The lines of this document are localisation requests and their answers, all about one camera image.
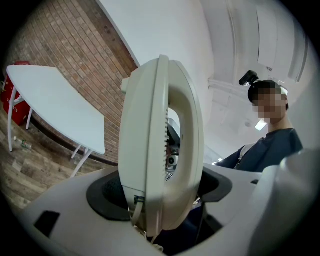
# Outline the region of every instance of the camera mounted on cap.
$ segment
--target camera mounted on cap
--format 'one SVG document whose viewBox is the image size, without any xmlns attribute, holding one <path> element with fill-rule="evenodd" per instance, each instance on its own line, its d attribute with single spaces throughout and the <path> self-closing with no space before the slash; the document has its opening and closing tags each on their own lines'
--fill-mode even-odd
<svg viewBox="0 0 320 256">
<path fill-rule="evenodd" d="M 249 86 L 252 85 L 255 81 L 259 79 L 256 72 L 249 70 L 245 75 L 240 79 L 239 85 Z"/>
</svg>

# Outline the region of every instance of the dark blue shirt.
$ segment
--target dark blue shirt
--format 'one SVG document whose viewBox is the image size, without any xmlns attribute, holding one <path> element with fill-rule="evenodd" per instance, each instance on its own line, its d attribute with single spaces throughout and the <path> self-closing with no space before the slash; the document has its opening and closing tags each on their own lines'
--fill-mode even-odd
<svg viewBox="0 0 320 256">
<path fill-rule="evenodd" d="M 303 149 L 295 129 L 281 129 L 270 132 L 261 138 L 241 158 L 244 147 L 216 165 L 241 171 L 262 173 L 266 167 L 277 166 L 280 162 Z"/>
</svg>

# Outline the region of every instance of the wooden floor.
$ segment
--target wooden floor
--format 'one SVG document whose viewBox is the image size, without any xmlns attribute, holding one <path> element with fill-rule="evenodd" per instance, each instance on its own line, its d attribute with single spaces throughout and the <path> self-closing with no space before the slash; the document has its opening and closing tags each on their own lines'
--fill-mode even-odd
<svg viewBox="0 0 320 256">
<path fill-rule="evenodd" d="M 31 123 L 17 126 L 12 121 L 12 137 L 27 140 L 32 150 L 22 148 L 12 139 L 12 152 L 7 138 L 8 115 L 0 104 L 0 184 L 13 213 L 18 213 L 51 186 L 68 179 L 82 158 L 49 139 Z M 77 175 L 104 168 L 101 162 L 87 159 Z"/>
</svg>

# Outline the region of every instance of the brick wall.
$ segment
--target brick wall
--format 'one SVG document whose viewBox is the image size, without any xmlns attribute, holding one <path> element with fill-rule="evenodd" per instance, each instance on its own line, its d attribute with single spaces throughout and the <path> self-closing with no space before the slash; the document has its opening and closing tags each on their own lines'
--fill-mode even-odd
<svg viewBox="0 0 320 256">
<path fill-rule="evenodd" d="M 17 60 L 58 68 L 105 116 L 103 158 L 117 163 L 125 99 L 121 82 L 137 67 L 95 0 L 44 1 L 17 33 L 5 67 Z M 48 130 L 76 146 L 36 113 L 33 116 Z"/>
</svg>

